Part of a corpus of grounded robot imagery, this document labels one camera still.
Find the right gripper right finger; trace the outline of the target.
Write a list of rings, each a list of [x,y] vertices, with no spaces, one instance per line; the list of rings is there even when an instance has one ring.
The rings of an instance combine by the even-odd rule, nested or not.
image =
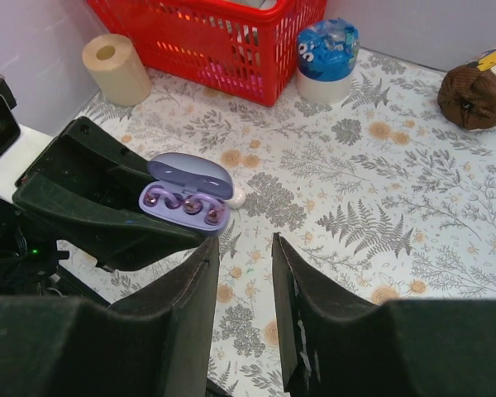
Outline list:
[[[272,243],[284,390],[292,396],[496,396],[496,299],[375,305]]]

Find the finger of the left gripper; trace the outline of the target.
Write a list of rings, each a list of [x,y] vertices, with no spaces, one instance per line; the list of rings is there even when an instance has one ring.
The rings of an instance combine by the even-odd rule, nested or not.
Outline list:
[[[41,231],[87,252],[99,267],[137,271],[205,240],[185,227],[95,203],[40,174],[28,178],[12,200]]]

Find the white earbud charging case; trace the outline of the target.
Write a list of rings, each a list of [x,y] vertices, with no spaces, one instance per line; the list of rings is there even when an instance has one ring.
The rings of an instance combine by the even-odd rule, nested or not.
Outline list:
[[[231,199],[228,200],[228,205],[232,209],[241,208],[246,202],[246,193],[240,186],[235,186],[233,189],[233,195]]]

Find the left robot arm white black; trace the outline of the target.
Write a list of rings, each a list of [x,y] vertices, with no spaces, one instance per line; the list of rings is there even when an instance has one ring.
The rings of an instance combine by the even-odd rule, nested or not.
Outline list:
[[[20,125],[0,77],[0,201],[23,221],[21,236],[67,241],[107,271],[136,271],[203,237],[138,206],[151,182],[145,160],[86,117],[55,137]]]

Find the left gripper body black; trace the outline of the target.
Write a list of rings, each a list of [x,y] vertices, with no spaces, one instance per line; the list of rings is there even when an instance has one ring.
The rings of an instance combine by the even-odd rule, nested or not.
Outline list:
[[[56,215],[140,213],[153,178],[147,161],[87,117],[78,117],[19,177],[13,202]]]

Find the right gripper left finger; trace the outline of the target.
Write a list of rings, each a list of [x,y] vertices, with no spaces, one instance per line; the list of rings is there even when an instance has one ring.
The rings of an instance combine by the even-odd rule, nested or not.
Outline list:
[[[0,298],[0,396],[216,396],[219,243],[116,303]]]

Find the purple ear clip earbud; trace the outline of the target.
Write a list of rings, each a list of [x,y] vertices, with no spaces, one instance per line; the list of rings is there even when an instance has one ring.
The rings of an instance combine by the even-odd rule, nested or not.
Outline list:
[[[209,226],[219,226],[229,217],[225,203],[210,194],[190,195],[183,200],[182,207],[184,212],[191,216],[204,212],[203,222]]]

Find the lavender earbud charging case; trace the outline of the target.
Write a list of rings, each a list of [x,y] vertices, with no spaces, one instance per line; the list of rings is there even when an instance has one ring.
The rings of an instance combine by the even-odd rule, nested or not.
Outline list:
[[[228,171],[219,164],[195,155],[170,152],[150,160],[147,169],[153,181],[138,198],[144,213],[210,236],[218,236],[227,228],[227,200],[233,195],[234,185]],[[184,212],[183,200],[198,193],[210,194],[225,203],[229,217],[224,223],[209,226],[203,222],[204,212],[196,216]]]

